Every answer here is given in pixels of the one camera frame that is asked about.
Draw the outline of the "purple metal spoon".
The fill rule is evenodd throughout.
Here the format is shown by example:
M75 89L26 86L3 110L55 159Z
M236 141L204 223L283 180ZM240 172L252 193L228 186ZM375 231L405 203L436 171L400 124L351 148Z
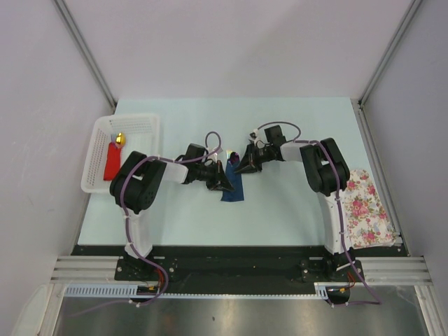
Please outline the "purple metal spoon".
M236 152L233 152L229 160L230 160L231 165L238 164L240 162L239 154Z

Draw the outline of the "dark blue paper napkin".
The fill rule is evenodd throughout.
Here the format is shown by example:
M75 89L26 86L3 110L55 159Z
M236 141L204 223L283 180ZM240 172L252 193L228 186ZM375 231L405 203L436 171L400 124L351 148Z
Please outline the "dark blue paper napkin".
M223 191L221 197L222 202L242 202L244 201L244 190L242 176L235 173L235 169L239 165L239 156L231 157L227 160L225 175L234 188L233 191Z

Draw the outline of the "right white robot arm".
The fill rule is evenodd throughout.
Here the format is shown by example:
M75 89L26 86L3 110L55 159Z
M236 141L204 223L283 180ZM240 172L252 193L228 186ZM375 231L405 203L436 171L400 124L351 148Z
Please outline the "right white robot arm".
M350 171L335 140L304 140L298 136L287 140L278 122L259 126L249 134L248 140L246 151L234 172L258 173L264 163L274 160L301 162L308 185L318 194L321 204L324 246L332 255L346 253L352 247L343 209Z

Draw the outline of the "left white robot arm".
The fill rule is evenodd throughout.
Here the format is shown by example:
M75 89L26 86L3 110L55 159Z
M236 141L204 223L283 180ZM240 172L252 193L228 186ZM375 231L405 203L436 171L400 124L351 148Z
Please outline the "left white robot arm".
M211 191L235 190L225 175L223 163L216 158L219 150L220 148L216 148L210 151L192 143L185 154L175 161L148 157L138 151L132 151L118 170L110 184L109 192L115 203L122 208L127 240L125 251L134 258L130 271L138 279L148 279L155 271L155 263L146 257L153 244L144 237L139 220L141 213L154 203L163 181L183 185L202 181Z

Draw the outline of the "red rolled napkin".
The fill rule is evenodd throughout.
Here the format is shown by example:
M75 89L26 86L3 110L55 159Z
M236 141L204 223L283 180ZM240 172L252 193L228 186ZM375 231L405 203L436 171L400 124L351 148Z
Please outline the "red rolled napkin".
M103 180L112 181L121 167L121 148L116 148L113 142L108 144L106 154L106 164L104 168Z

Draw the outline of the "gold metal spoon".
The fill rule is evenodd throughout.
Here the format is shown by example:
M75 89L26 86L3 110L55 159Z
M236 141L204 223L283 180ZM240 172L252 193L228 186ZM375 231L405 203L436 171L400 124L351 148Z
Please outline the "gold metal spoon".
M116 148L122 148L126 144L126 136L122 132L119 132L115 135L113 143Z

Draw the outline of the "floral plastic tray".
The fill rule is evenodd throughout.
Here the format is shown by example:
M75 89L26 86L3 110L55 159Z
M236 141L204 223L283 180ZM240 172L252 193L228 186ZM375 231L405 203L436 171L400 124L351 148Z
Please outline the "floral plastic tray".
M354 249L390 247L399 234L392 226L374 181L364 169L350 171L344 208L348 237Z

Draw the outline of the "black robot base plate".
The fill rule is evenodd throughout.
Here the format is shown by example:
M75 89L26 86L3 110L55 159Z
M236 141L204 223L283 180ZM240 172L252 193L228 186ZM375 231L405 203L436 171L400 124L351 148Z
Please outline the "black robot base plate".
M123 246L80 246L76 257L114 257L112 279L137 282L134 302L164 295L306 295L318 282L359 284L368 259L407 256L403 245L331 256L322 246L156 246L145 260Z

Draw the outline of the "aluminium frame rail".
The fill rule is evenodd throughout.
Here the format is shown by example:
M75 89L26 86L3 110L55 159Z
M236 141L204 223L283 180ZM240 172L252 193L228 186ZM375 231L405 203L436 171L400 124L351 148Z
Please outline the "aluminium frame rail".
M52 284L153 284L146 280L116 280L118 256L60 256ZM432 279L422 257L361 258L364 279L371 286L429 286Z

